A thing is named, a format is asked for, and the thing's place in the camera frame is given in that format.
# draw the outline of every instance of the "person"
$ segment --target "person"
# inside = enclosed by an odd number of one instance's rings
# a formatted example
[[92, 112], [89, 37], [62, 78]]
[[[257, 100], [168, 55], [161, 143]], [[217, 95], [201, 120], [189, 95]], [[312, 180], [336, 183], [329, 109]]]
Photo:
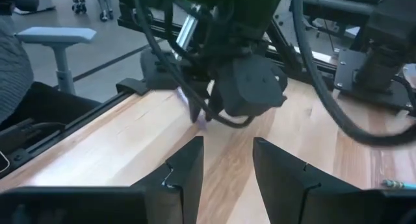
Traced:
[[69, 124], [98, 105], [34, 82], [26, 51], [10, 23], [0, 18], [0, 131], [26, 119]]

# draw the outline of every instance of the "gray floor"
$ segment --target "gray floor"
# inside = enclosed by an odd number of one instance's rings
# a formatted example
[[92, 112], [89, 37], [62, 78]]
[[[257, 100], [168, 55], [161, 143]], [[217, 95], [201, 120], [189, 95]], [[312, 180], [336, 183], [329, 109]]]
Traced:
[[[114, 15], [117, 18], [120, 15], [118, 0], [112, 0], [112, 2]], [[116, 20], [106, 23], [100, 22], [96, 0], [86, 0], [88, 13], [78, 16], [71, 10], [72, 0], [53, 0], [53, 3], [56, 6], [56, 10], [26, 16], [15, 14], [13, 15], [13, 20], [17, 31], [33, 26], [88, 27], [97, 31], [97, 36], [92, 44], [75, 45], [68, 49], [68, 62], [74, 76], [147, 44], [143, 34], [119, 27]], [[282, 0], [276, 13], [282, 16], [279, 20], [283, 21], [281, 29], [287, 40], [296, 44], [293, 34], [293, 23], [291, 17], [289, 17], [290, 14], [287, 13], [288, 8], [288, 0]], [[159, 18], [161, 13], [157, 12], [155, 16]], [[176, 23], [182, 23], [185, 17], [186, 15], [182, 11], [175, 10], [174, 21]], [[326, 54], [332, 53], [332, 47], [327, 35], [321, 33], [319, 38], [317, 38], [316, 32], [309, 31], [308, 33], [314, 51]], [[333, 42], [335, 47], [342, 47], [340, 40], [333, 38]], [[56, 64], [52, 50], [39, 45], [24, 46], [31, 59], [35, 79], [49, 85], [56, 85]], [[140, 54], [136, 54], [77, 81], [75, 83], [76, 92], [83, 97], [105, 101], [116, 94], [115, 84], [117, 82], [126, 77], [141, 78], [141, 76]]]

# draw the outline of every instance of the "wooden table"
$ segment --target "wooden table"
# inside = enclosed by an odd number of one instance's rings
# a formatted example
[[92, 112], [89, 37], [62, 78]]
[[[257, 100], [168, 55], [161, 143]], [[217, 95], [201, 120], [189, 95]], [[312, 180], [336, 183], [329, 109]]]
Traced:
[[[360, 188], [382, 179], [416, 182], [416, 149], [370, 149], [339, 130], [307, 84], [290, 81], [288, 100], [249, 127], [218, 122], [192, 125], [172, 92], [132, 95], [9, 176], [0, 189], [31, 186], [128, 186], [147, 175], [194, 136], [205, 137], [198, 223], [268, 223], [252, 162], [252, 139], [261, 136], [310, 164]], [[371, 132], [410, 123], [345, 97], [339, 103]]]

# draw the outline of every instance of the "wood grain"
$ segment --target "wood grain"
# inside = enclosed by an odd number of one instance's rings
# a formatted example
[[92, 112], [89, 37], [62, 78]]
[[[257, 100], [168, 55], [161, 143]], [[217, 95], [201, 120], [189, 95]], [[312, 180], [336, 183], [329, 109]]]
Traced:
[[[215, 121], [200, 130], [172, 92], [131, 96], [0, 180], [16, 186], [128, 186], [196, 135], [205, 137], [198, 223], [268, 223], [255, 180], [252, 138], [261, 136], [302, 160], [360, 188], [382, 179], [416, 182], [414, 147], [389, 151], [354, 142], [333, 122], [304, 83], [290, 81], [288, 100], [245, 129]], [[394, 132], [410, 123], [345, 97], [338, 102], [362, 128]]]

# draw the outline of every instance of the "gray shirt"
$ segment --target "gray shirt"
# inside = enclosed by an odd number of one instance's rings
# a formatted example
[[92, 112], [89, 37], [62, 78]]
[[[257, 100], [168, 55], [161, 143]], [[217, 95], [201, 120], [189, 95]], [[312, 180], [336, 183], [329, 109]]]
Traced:
[[32, 83], [29, 57], [14, 36], [12, 22], [0, 17], [0, 123], [13, 114]]

